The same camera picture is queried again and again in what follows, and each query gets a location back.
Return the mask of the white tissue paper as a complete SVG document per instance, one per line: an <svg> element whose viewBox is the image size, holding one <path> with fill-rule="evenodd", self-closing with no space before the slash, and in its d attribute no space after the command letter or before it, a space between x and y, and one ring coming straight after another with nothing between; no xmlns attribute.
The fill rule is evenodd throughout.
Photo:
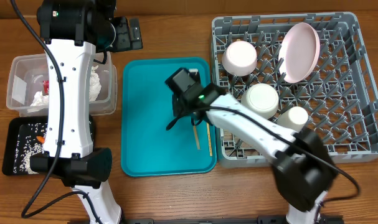
<svg viewBox="0 0 378 224"><path fill-rule="evenodd" d="M48 106L49 105L49 95L43 95L41 91L37 91L34 95L34 99L31 106Z"/></svg>

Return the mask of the large white bowl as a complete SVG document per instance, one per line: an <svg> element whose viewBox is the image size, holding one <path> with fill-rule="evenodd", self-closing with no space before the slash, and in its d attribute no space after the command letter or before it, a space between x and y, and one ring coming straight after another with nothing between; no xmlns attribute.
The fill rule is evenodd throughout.
<svg viewBox="0 0 378 224"><path fill-rule="evenodd" d="M277 91L264 83L250 87L241 97L241 104L266 119L276 114L278 102Z"/></svg>

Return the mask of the large white plate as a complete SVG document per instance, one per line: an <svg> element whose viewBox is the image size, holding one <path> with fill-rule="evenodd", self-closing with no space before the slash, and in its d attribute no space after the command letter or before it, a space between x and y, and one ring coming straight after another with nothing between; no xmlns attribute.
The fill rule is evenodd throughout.
<svg viewBox="0 0 378 224"><path fill-rule="evenodd" d="M320 39L316 30L301 22L294 25L281 43L278 59L282 60L279 72L284 81L298 83L314 70L320 53Z"/></svg>

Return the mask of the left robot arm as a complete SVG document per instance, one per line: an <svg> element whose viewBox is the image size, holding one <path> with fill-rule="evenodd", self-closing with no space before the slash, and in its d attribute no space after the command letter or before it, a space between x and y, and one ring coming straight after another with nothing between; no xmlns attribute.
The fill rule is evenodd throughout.
<svg viewBox="0 0 378 224"><path fill-rule="evenodd" d="M37 10L49 71L49 109L42 152L30 167L60 179L77 195L91 223L121 223L123 212L108 178L111 150L95 148L90 135L90 75L98 52L140 49L128 20L115 17L114 1L44 1Z"/></svg>

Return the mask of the white paper napkin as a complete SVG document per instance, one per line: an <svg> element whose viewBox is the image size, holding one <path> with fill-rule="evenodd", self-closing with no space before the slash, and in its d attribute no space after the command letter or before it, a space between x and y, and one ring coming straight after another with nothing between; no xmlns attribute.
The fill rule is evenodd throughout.
<svg viewBox="0 0 378 224"><path fill-rule="evenodd" d="M96 69L98 68L98 65L95 67L92 67L91 74L90 74L90 89L89 89L89 101L95 101L100 93L100 90L102 88L100 84L100 78L98 76L98 73L96 72Z"/></svg>

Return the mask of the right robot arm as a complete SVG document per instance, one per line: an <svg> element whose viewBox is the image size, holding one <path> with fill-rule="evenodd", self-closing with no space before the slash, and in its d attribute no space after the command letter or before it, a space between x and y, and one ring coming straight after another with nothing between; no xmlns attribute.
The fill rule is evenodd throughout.
<svg viewBox="0 0 378 224"><path fill-rule="evenodd" d="M312 130L285 128L254 113L234 96L199 75L179 68L165 84L172 91L171 129L185 117L229 131L256 149L271 165L276 187L288 202L286 223L319 223L323 199L337 176L320 137Z"/></svg>

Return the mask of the red snack wrapper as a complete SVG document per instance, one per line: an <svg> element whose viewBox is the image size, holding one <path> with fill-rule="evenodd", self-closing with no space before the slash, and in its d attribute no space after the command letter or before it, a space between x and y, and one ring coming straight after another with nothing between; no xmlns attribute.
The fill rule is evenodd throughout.
<svg viewBox="0 0 378 224"><path fill-rule="evenodd" d="M43 81L42 85L44 88L44 93L48 95L49 94L49 81L48 80Z"/></svg>

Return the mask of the orange carrot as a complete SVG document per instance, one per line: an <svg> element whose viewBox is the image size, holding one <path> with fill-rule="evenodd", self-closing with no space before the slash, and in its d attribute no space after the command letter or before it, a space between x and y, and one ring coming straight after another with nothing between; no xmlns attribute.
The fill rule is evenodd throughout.
<svg viewBox="0 0 378 224"><path fill-rule="evenodd" d="M45 137L43 137L43 136L37 136L36 139L37 139L41 144L45 143Z"/></svg>

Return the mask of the white cup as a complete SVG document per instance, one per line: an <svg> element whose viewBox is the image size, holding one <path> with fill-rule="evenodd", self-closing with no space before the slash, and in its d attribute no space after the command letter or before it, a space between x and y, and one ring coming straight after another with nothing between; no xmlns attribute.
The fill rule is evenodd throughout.
<svg viewBox="0 0 378 224"><path fill-rule="evenodd" d="M283 114L279 115L276 123L279 126L290 128L299 133L303 129L307 121L307 111L302 107L294 106Z"/></svg>

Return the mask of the wooden chopstick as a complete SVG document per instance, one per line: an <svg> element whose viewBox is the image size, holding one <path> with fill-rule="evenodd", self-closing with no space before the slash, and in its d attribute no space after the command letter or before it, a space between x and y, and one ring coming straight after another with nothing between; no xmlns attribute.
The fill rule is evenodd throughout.
<svg viewBox="0 0 378 224"><path fill-rule="evenodd" d="M200 145L200 142L199 142L199 136L198 136L196 125L193 126L193 132L194 132L194 138L195 138L197 150L200 150L201 145Z"/></svg>
<svg viewBox="0 0 378 224"><path fill-rule="evenodd" d="M207 127L207 138L208 138L208 145L209 145L209 155L210 155L210 157L212 157L213 156L213 152L212 152L212 140L211 140L210 125L209 125L209 123L206 123L206 127Z"/></svg>

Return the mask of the small white bowl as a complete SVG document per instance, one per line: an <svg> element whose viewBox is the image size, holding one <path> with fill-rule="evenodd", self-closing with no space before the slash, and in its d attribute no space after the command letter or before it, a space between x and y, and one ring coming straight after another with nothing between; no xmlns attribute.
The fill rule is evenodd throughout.
<svg viewBox="0 0 378 224"><path fill-rule="evenodd" d="M243 77L252 73L257 66L257 51L246 41L232 42L222 56L222 66L226 72Z"/></svg>

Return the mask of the white rice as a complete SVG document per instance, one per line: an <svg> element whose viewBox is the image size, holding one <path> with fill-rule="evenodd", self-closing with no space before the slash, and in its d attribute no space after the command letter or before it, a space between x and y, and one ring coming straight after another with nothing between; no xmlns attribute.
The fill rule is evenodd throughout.
<svg viewBox="0 0 378 224"><path fill-rule="evenodd" d="M15 175L37 174L31 169L31 156L43 152L43 142L47 132L47 123L22 124L17 135L16 150L12 173Z"/></svg>

